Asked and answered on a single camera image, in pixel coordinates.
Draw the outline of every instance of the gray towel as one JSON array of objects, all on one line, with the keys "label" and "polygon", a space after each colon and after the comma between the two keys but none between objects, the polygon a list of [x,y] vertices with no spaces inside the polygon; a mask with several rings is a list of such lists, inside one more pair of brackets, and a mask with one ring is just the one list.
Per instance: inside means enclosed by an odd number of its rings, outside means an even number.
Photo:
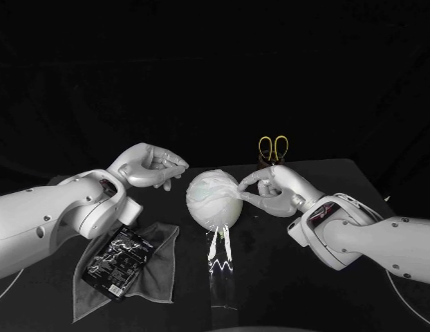
[{"label": "gray towel", "polygon": [[[69,177],[56,176],[47,185],[56,185]],[[87,285],[80,276],[90,258],[110,240],[120,226],[122,223],[116,221],[107,232],[90,241],[86,251],[82,254],[73,274],[73,323],[110,302],[110,299]],[[172,303],[175,240],[178,231],[178,226],[158,222],[142,230],[135,231],[155,247],[155,251],[125,295],[126,297],[138,295],[152,302]]]}]

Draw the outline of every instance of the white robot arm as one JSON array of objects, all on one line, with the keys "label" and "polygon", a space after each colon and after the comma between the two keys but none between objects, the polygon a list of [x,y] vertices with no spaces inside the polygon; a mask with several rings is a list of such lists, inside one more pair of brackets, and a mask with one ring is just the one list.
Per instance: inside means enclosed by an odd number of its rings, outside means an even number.
[{"label": "white robot arm", "polygon": [[132,146],[107,170],[95,169],[59,185],[0,196],[0,279],[50,256],[67,239],[103,234],[119,220],[131,225],[142,211],[126,196],[131,186],[164,185],[188,168],[168,150]]},{"label": "white robot arm", "polygon": [[365,255],[398,277],[430,284],[430,220],[400,216],[383,220],[348,195],[319,192],[285,166],[256,171],[239,190],[257,181],[260,196],[243,192],[243,200],[276,216],[302,212],[287,234],[331,268],[341,270]]}]

